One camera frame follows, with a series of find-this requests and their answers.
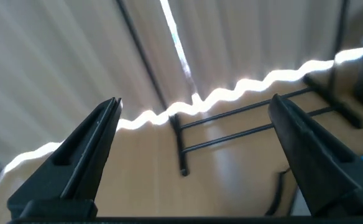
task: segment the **rack leg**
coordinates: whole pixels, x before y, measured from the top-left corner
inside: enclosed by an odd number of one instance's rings
[[[324,101],[326,101],[331,107],[335,108],[344,119],[346,119],[353,127],[357,129],[363,128],[363,120],[360,116],[348,107],[348,105],[340,102],[336,97],[327,89],[322,87],[319,83],[314,81],[308,75],[303,77],[303,81],[306,85],[313,88]]]
[[[177,114],[169,117],[170,123],[176,135],[176,143],[177,143],[177,154],[179,160],[179,168],[182,176],[187,176],[190,171],[187,166],[187,154],[183,152],[184,150],[184,141],[183,141],[183,133],[180,127],[180,119]]]

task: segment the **light strip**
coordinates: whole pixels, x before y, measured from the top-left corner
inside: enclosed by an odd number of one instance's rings
[[[336,54],[335,62],[337,64],[340,64],[343,62],[359,59],[362,56],[363,47],[358,49],[343,50],[342,52]],[[151,110],[147,110],[140,114],[140,116],[133,121],[120,119],[117,129],[123,128],[133,130],[141,127],[149,121],[152,124],[161,125],[163,123],[166,123],[169,119],[169,116],[174,115],[175,113],[186,113],[189,115],[194,115],[199,112],[205,112],[208,111],[213,105],[215,105],[219,101],[237,100],[245,93],[245,91],[263,91],[266,90],[275,81],[293,82],[299,80],[307,73],[330,69],[333,64],[334,60],[310,60],[304,63],[298,70],[274,70],[270,72],[263,81],[244,78],[237,82],[234,90],[217,88],[213,90],[204,101],[201,100],[200,96],[197,93],[193,94],[191,96],[193,101],[192,105],[183,102],[176,102],[169,106],[166,111],[160,113],[159,115],[156,115]],[[60,142],[50,142],[35,151],[19,154],[5,167],[4,172],[9,172],[23,161],[40,158],[50,152],[53,152],[60,145]]]

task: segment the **curtain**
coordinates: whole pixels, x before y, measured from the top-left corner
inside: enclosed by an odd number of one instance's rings
[[[158,94],[191,104],[241,78],[332,59],[340,4],[0,0],[0,161],[63,141],[110,97],[123,99],[122,125],[138,127],[166,121]],[[347,26],[345,46],[358,47],[363,1],[351,1]]]

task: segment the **metal rack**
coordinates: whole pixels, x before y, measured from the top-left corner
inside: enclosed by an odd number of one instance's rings
[[[334,45],[334,55],[340,51],[341,44],[342,44],[342,35],[343,35],[343,29],[344,29],[344,21],[346,18],[346,12],[348,7],[348,1],[343,0],[341,4],[341,12],[339,16],[339,24],[338,24],[338,33],[336,35],[335,45]],[[292,93],[288,93],[283,95],[283,98],[290,98],[293,96],[298,96],[300,94],[308,93],[310,91],[314,91],[317,93],[324,101],[328,103],[328,107],[311,111],[308,114],[310,116],[316,116],[323,113],[327,113],[330,111],[336,111],[338,112],[343,118],[345,118],[353,127],[355,128],[363,128],[363,121],[361,118],[353,112],[347,105],[340,102],[334,95],[334,86],[336,81],[336,71],[335,68],[332,67],[331,73],[329,76],[327,87],[321,86],[318,82],[314,81],[310,76],[305,75],[303,77],[303,82],[307,85],[307,88],[304,88],[302,90],[294,91]],[[192,123],[188,124],[181,124],[179,115],[175,114],[174,116],[170,117],[170,122],[172,125],[172,128],[176,134],[176,140],[177,140],[177,152],[178,152],[178,161],[180,166],[180,172],[183,176],[187,176],[190,171],[188,170],[187,165],[187,153],[202,149],[207,146],[212,146],[213,144],[221,143],[224,141],[232,140],[235,138],[247,136],[249,134],[254,134],[259,131],[264,131],[270,128],[273,128],[273,124],[266,124],[263,126],[259,126],[256,128],[248,129],[245,131],[241,131],[239,133],[231,134],[228,136],[224,136],[221,138],[217,138],[214,140],[210,140],[207,142],[202,142],[200,144],[196,144],[194,146],[188,146],[185,147],[184,140],[183,140],[183,130],[197,126],[199,124],[203,124],[209,121],[214,121],[220,118],[224,118],[233,114],[237,114],[243,111],[251,110],[254,108],[258,108],[260,106],[264,106],[270,103],[270,100],[261,101],[258,103],[254,103],[252,105],[244,106],[242,108],[238,108],[232,111],[228,111],[225,113],[221,113],[209,118],[201,119],[199,121],[194,121]]]

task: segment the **rack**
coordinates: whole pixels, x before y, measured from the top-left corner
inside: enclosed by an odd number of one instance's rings
[[[340,12],[339,24],[338,24],[338,33],[336,35],[333,55],[336,55],[336,53],[338,53],[341,48],[344,21],[345,21],[345,17],[346,17],[348,3],[349,3],[348,0],[343,0],[343,2],[341,4],[341,12]],[[346,119],[353,127],[357,128],[357,129],[363,128],[363,121],[359,117],[359,115],[356,114],[353,110],[351,110],[348,107],[348,105],[339,101],[334,95],[334,86],[335,86],[335,82],[336,82],[336,71],[335,71],[334,66],[331,69],[327,87],[321,86],[318,82],[316,82],[314,79],[312,79],[308,74],[303,77],[303,82],[307,85],[307,88],[285,94],[282,96],[282,98],[290,98],[293,96],[298,96],[298,95],[313,91],[317,95],[319,95],[325,102],[327,102],[329,106],[325,107],[325,108],[321,108],[319,110],[309,112],[308,114],[310,116],[316,116],[316,115],[320,115],[320,114],[327,113],[330,111],[336,111],[344,119]],[[252,105],[244,106],[242,108],[238,108],[238,109],[235,109],[232,111],[221,113],[221,114],[218,114],[218,115],[215,115],[215,116],[212,116],[209,118],[201,119],[199,121],[194,121],[194,122],[188,123],[188,124],[181,124],[180,117],[177,114],[171,116],[170,123],[171,123],[172,128],[176,135],[178,161],[179,161],[180,173],[182,174],[182,176],[187,176],[190,173],[190,171],[188,170],[188,164],[187,164],[187,153],[202,149],[204,147],[212,146],[217,143],[229,141],[229,140],[232,140],[235,138],[247,136],[249,134],[258,133],[259,131],[264,131],[264,130],[273,128],[273,124],[266,124],[263,126],[248,129],[245,131],[241,131],[239,133],[231,134],[228,136],[224,136],[224,137],[210,140],[207,142],[202,142],[200,144],[196,144],[194,146],[188,146],[188,147],[185,147],[184,140],[183,140],[183,131],[185,129],[192,128],[194,126],[197,126],[199,124],[204,124],[209,121],[214,121],[214,120],[217,120],[220,118],[225,118],[227,116],[238,114],[243,111],[248,111],[248,110],[251,110],[254,108],[258,108],[260,106],[264,106],[269,103],[270,103],[270,100],[264,100],[264,101],[261,101],[258,103],[254,103]]]

